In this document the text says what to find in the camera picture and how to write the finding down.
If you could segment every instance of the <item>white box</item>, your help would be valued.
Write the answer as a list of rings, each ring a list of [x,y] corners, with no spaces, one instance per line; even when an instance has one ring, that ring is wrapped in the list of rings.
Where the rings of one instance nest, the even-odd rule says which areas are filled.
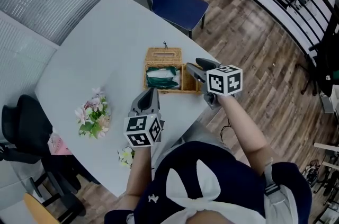
[[[243,70],[236,66],[223,66],[206,74],[208,92],[227,96],[243,90]]]
[[[162,131],[157,114],[125,118],[123,134],[132,147],[153,146]]]

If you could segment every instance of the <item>floor plank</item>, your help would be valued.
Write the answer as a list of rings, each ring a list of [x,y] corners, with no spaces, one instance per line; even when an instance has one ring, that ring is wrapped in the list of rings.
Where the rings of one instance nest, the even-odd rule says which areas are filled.
[[[322,160],[324,150],[314,142],[328,143],[337,138],[333,115],[325,114],[318,96],[309,89],[300,94],[307,76],[295,69],[306,64],[303,53],[287,32],[252,0],[205,0],[209,3],[205,28],[193,31],[193,40],[224,65],[234,64],[244,71],[244,89],[239,102],[259,125],[273,149],[301,171],[313,159]],[[220,139],[227,125],[223,110],[206,109],[199,117]],[[236,158],[247,159],[231,128],[222,140]],[[103,186],[86,183],[78,197],[87,208],[79,223],[102,223],[116,197]],[[323,209],[322,191],[314,196],[310,223]],[[61,207],[51,205],[50,210]]]

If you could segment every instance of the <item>pink paper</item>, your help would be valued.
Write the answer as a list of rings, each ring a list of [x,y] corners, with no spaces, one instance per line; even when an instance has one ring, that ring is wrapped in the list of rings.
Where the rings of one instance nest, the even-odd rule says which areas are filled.
[[[48,147],[52,155],[72,155],[72,152],[57,133],[51,134],[48,140]]]

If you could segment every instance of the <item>gray pants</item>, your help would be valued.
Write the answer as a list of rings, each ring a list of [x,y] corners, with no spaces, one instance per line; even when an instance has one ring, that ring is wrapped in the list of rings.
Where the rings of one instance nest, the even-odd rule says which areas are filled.
[[[155,163],[155,171],[158,169],[161,161],[172,151],[174,151],[177,147],[183,145],[184,143],[190,141],[200,141],[207,144],[215,145],[220,147],[229,153],[233,154],[231,150],[225,147],[207,128],[202,125],[199,121],[195,121],[188,130],[184,133],[184,135],[166,152],[164,152]]]

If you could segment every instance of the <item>white bow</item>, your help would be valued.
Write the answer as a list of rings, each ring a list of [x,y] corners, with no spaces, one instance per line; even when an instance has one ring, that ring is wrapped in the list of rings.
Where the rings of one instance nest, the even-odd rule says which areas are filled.
[[[166,181],[166,196],[185,209],[173,214],[162,224],[185,224],[188,218],[202,210],[219,212],[234,224],[265,223],[265,219],[254,210],[235,204],[213,201],[220,195],[220,185],[213,171],[201,160],[197,161],[197,176],[203,197],[194,200],[188,198],[179,174],[172,168],[169,170]]]

